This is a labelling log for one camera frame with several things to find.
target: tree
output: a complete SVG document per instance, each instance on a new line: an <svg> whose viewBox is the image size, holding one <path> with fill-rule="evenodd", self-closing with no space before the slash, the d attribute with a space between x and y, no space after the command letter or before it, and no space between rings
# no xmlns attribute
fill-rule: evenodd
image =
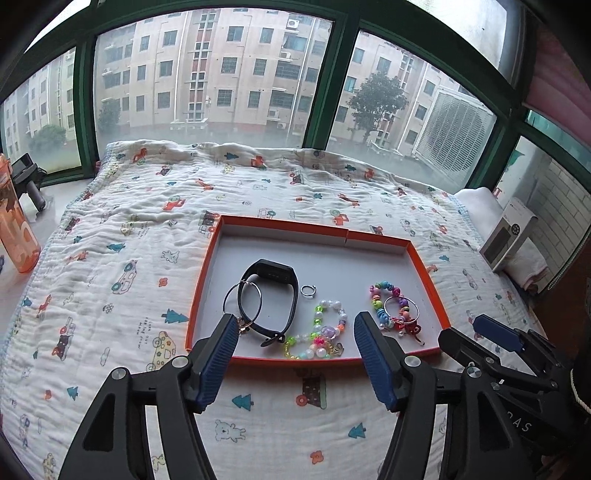
<svg viewBox="0 0 591 480"><path fill-rule="evenodd" d="M121 107L116 100L108 100L103 102L100 107L99 118L96 122L97 130L102 134L113 133L117 123L119 123L119 116L121 114Z"/></svg>
<svg viewBox="0 0 591 480"><path fill-rule="evenodd" d="M400 88L397 78L389 78L385 73L372 73L349 100L355 118L355 128L365 130L363 144L366 145L371 131L377 130L380 120L386 114L404 110L408 100Z"/></svg>
<svg viewBox="0 0 591 480"><path fill-rule="evenodd" d="M34 137L29 146L31 151L38 154L51 153L66 143L66 129L58 125L43 126Z"/></svg>

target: black wristband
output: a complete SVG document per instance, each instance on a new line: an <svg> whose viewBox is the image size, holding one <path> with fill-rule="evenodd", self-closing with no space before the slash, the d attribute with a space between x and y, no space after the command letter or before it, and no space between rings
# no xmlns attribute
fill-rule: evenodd
<svg viewBox="0 0 591 480"><path fill-rule="evenodd" d="M298 297L298 284L297 284L297 277L296 272L291 267L287 265L282 265L280 263L272 262L270 260L259 260L258 262L253 263L242 276L241 280L248 280L249 277L253 275L258 275L262 278L267 278L269 280L276 281L278 283L283 283L286 285L291 285L294 289L294 299L291 304L291 311L290 316L287 319L287 324L285 324L285 328L282 331L277 330L269 330L267 328L261 327L256 323L252 323L250 328L252 328L256 333L260 333L261 335L265 335L267 337L266 340L261 343L261 346L269 346L274 342L284 343L285 342L285 333L289 330L291 326L291 322L293 322L294 316L296 314L296 305L297 305L297 297ZM242 290L244 288L244 283L240 283L238 287L238 309L240 310L240 315L245 323L250 323L251 320L248 315L244 312L242 308Z"/></svg>

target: screw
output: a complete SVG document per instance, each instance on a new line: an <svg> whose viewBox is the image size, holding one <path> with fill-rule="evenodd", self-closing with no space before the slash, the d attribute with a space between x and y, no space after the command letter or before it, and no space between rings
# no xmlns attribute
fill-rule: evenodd
<svg viewBox="0 0 591 480"><path fill-rule="evenodd" d="M414 355L409 355L404 359L404 363L409 367L418 367L421 364L421 359Z"/></svg>
<svg viewBox="0 0 591 480"><path fill-rule="evenodd" d="M111 373L111 377L114 380L121 380L125 375L127 375L125 368L115 368L115 370L113 370Z"/></svg>
<svg viewBox="0 0 591 480"><path fill-rule="evenodd" d="M482 371L478 367L468 367L467 369L468 376L472 378L479 378L482 375Z"/></svg>
<svg viewBox="0 0 591 480"><path fill-rule="evenodd" d="M173 358L173 367L182 368L189 363L189 359L186 356L177 356Z"/></svg>

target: product box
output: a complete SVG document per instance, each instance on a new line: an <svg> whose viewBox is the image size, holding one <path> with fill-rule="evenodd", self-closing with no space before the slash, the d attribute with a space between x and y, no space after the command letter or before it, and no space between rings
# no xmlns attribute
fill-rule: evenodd
<svg viewBox="0 0 591 480"><path fill-rule="evenodd" d="M513 197L503 215L480 249L493 272L500 272L517 253L530 234L538 218L521 201Z"/></svg>

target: white quilt with cartoon print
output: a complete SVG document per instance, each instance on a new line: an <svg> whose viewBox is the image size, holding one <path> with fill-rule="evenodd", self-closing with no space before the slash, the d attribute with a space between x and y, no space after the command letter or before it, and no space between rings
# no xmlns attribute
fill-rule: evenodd
<svg viewBox="0 0 591 480"><path fill-rule="evenodd" d="M35 479L58 478L78 425L113 368L150 371L184 352L196 279L218 214L410 238L453 326L475 337L470 323L486 313L512 327L539 329L511 282L478 254L482 239L463 206L441 190L321 151L117 142L96 180L66 209L7 332L2 428ZM527 369L515 355L475 338L505 365ZM458 364L444 356L438 366ZM438 407L429 479L438 476L445 412ZM164 479L153 408L148 419L154 475ZM395 422L362 367L231 367L217 400L197 416L220 480L271 479L277 472L285 479L376 478Z"/></svg>

